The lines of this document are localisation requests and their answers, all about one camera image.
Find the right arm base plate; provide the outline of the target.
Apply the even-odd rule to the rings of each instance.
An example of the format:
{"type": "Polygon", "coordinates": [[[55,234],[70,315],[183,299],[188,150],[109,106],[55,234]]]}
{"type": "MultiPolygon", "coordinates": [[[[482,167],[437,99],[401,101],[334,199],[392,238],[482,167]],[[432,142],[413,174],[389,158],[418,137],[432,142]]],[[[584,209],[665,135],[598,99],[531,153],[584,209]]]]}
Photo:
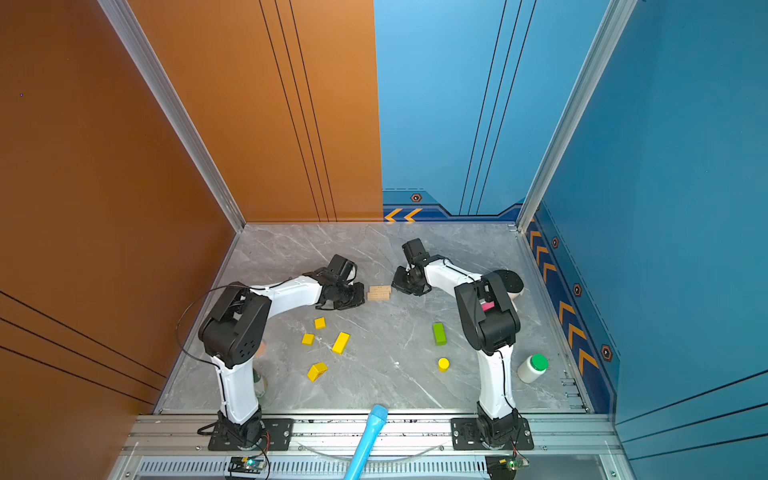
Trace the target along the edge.
{"type": "Polygon", "coordinates": [[[452,418],[450,430],[453,449],[464,450],[518,450],[535,448],[533,433],[524,417],[509,422],[493,423],[484,418],[452,418]]]}

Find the natural wood block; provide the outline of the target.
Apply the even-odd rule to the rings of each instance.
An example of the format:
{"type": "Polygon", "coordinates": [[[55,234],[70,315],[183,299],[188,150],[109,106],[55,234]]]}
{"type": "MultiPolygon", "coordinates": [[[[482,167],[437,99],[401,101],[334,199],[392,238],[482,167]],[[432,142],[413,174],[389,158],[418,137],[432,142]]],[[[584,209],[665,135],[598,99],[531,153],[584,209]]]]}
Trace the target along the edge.
{"type": "Polygon", "coordinates": [[[387,292],[369,292],[367,295],[369,301],[388,301],[390,294],[387,292]]]}
{"type": "Polygon", "coordinates": [[[392,290],[392,288],[389,285],[371,286],[369,288],[369,292],[370,293],[382,293],[382,294],[386,293],[386,294],[390,294],[391,290],[392,290]]]}

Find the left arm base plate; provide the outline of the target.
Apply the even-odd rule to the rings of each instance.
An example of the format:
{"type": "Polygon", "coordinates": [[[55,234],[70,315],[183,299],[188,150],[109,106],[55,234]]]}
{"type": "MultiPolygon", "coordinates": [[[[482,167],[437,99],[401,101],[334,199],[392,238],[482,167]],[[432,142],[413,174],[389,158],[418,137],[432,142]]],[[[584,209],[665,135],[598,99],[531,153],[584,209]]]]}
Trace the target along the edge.
{"type": "Polygon", "coordinates": [[[285,452],[289,450],[294,421],[290,418],[260,420],[259,432],[253,440],[243,440],[217,421],[213,426],[207,449],[210,451],[285,452]]]}

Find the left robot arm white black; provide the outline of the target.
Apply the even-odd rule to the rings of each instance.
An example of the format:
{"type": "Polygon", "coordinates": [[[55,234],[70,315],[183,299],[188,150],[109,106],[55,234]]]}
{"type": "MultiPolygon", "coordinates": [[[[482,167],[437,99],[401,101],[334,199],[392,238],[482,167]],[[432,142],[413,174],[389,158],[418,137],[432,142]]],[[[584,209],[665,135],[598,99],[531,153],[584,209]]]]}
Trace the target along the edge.
{"type": "Polygon", "coordinates": [[[198,430],[210,438],[210,451],[265,451],[269,433],[255,392],[253,360],[268,320],[313,306],[347,310],[362,305],[364,286],[357,265],[335,255],[329,264],[272,285],[232,282],[220,286],[215,304],[198,329],[207,359],[217,375],[220,407],[214,423],[198,430]]]}

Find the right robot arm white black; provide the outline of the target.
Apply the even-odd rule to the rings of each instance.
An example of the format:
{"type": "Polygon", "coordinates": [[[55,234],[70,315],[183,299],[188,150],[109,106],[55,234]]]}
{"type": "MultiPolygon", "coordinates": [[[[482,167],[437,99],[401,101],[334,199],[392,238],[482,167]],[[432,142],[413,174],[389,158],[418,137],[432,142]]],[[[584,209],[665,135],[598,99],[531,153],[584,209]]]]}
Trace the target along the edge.
{"type": "Polygon", "coordinates": [[[434,289],[451,295],[457,304],[465,339],[477,352],[480,395],[477,425],[482,441],[501,449],[515,441],[523,417],[513,396],[511,357],[521,321],[516,296],[524,283],[511,270],[473,273],[441,255],[428,253],[420,239],[402,245],[407,264],[396,269],[392,287],[414,296],[434,289]]]}

